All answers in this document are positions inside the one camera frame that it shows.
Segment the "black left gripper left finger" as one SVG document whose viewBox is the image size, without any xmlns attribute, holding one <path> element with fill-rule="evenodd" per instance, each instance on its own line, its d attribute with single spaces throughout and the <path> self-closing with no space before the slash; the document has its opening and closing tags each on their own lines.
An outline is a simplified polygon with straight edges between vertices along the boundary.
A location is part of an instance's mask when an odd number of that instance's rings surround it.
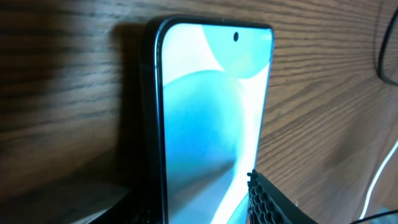
<svg viewBox="0 0 398 224">
<path fill-rule="evenodd" d="M 149 187 L 129 192 L 115 205 L 74 223 L 88 224 L 150 224 L 160 222 L 161 198 Z"/>
</svg>

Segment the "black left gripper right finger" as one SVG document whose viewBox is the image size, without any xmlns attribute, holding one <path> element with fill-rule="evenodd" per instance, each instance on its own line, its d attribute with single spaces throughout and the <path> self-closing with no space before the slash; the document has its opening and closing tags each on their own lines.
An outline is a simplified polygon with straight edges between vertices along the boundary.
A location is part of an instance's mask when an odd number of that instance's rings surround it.
<svg viewBox="0 0 398 224">
<path fill-rule="evenodd" d="M 247 175 L 251 224 L 317 224 L 261 173 L 253 169 Z"/>
</svg>

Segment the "blue screen smartphone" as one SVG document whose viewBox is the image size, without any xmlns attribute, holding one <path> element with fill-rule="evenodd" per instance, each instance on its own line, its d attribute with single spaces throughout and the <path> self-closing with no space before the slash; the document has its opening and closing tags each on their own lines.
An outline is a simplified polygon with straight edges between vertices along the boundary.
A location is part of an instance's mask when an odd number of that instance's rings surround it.
<svg viewBox="0 0 398 224">
<path fill-rule="evenodd" d="M 175 14 L 142 33 L 156 223 L 246 223 L 274 51 L 268 24 Z"/>
</svg>

